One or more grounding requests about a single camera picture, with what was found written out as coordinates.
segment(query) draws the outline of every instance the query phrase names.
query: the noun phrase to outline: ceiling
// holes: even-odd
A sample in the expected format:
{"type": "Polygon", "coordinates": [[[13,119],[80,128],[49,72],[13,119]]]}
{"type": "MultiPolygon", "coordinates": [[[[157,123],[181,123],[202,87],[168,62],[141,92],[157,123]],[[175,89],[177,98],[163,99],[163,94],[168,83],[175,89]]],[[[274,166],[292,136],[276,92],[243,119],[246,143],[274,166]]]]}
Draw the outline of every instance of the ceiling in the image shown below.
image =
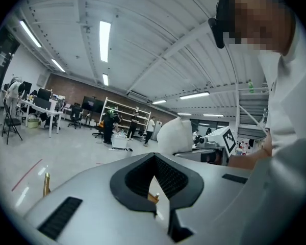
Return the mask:
{"type": "Polygon", "coordinates": [[[110,91],[122,95],[134,91],[152,101],[166,99],[162,108],[190,112],[193,118],[204,119],[203,114],[210,113],[223,114],[221,119],[229,120],[236,116],[236,83],[248,88],[251,79],[257,88],[265,77],[257,57],[216,47],[207,20],[215,17],[217,2],[21,0],[7,27],[56,74],[104,87],[102,74],[106,73],[110,91]],[[25,34],[21,19],[41,48],[25,34]],[[111,23],[108,63],[100,60],[100,21],[111,23]],[[52,58],[66,73],[53,65],[52,58]],[[210,96],[179,99],[206,90],[210,96]]]}

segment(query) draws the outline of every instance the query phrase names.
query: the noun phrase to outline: black vent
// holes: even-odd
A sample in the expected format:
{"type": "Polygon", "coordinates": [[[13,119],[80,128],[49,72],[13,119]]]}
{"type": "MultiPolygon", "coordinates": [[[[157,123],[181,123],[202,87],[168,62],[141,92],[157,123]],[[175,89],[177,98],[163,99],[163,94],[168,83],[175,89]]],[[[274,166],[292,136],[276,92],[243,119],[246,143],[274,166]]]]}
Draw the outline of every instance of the black vent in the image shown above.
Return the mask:
{"type": "Polygon", "coordinates": [[[68,197],[38,230],[47,237],[56,240],[81,203],[80,199],[68,197]]]}
{"type": "Polygon", "coordinates": [[[125,177],[127,187],[134,193],[147,198],[149,186],[155,176],[168,199],[181,191],[188,177],[155,156],[133,168],[125,177]]]}
{"type": "Polygon", "coordinates": [[[225,174],[222,177],[224,179],[227,179],[227,180],[230,180],[230,181],[233,181],[233,182],[242,183],[242,184],[245,184],[246,181],[248,180],[247,178],[239,177],[239,176],[232,175],[232,174],[225,174]]]}

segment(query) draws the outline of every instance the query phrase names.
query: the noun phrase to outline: red line on floor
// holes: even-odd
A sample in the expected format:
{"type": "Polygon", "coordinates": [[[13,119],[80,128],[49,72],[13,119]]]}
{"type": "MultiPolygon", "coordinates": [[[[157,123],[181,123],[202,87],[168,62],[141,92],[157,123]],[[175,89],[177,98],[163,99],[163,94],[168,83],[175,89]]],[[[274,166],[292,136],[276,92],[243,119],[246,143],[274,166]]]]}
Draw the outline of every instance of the red line on floor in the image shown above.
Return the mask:
{"type": "Polygon", "coordinates": [[[35,167],[37,164],[40,163],[41,160],[39,160],[37,163],[35,163],[35,164],[33,165],[33,167],[30,168],[29,171],[28,171],[27,173],[25,173],[23,177],[21,177],[21,179],[16,183],[16,185],[11,189],[11,191],[14,191],[14,189],[16,189],[16,187],[18,186],[18,184],[26,177],[27,174],[30,173],[30,171],[31,171],[32,169],[34,169],[34,167],[35,167]]]}

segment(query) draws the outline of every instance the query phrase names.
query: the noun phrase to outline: black hair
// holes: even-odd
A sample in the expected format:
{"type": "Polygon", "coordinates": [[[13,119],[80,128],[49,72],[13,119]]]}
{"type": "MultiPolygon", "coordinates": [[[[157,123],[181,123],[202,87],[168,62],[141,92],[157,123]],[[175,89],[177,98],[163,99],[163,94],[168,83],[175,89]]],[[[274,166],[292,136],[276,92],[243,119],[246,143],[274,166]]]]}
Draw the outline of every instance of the black hair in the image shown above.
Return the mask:
{"type": "Polygon", "coordinates": [[[22,94],[25,91],[25,83],[22,83],[18,86],[18,93],[22,94]]]}
{"type": "Polygon", "coordinates": [[[238,39],[235,36],[235,0],[219,0],[216,7],[216,20],[222,32],[229,33],[230,38],[238,39]]]}

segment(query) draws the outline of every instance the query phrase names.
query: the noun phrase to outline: white desk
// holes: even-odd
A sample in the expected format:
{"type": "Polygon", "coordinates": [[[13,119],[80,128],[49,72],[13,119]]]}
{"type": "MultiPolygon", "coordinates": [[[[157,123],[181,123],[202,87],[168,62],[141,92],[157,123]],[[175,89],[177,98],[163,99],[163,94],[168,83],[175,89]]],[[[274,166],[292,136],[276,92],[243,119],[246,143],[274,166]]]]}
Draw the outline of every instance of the white desk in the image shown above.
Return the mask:
{"type": "Polygon", "coordinates": [[[70,109],[70,108],[64,107],[62,111],[63,111],[63,114],[65,115],[65,114],[66,114],[66,111],[71,112],[71,109],[70,109]]]}
{"type": "Polygon", "coordinates": [[[35,109],[39,112],[45,112],[50,116],[50,127],[49,127],[49,137],[50,138],[51,138],[51,132],[52,132],[53,116],[58,115],[59,119],[58,119],[57,133],[59,133],[60,120],[61,120],[61,115],[63,114],[63,112],[45,110],[41,107],[38,107],[38,106],[34,105],[32,102],[25,101],[25,100],[21,100],[21,102],[23,104],[27,105],[26,120],[25,120],[25,126],[26,127],[28,126],[29,110],[30,110],[30,106],[31,106],[33,109],[35,109]]]}

